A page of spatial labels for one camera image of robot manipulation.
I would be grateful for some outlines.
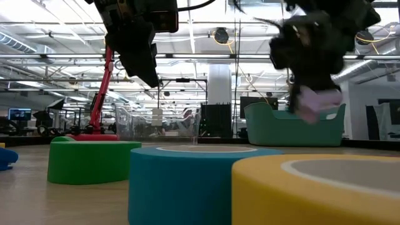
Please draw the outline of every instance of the teal bin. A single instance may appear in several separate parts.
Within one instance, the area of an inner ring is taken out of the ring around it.
[[[267,103],[250,104],[244,108],[249,142],[258,146],[340,146],[345,110],[343,104],[322,112],[317,124],[307,124],[287,111],[273,110]]]

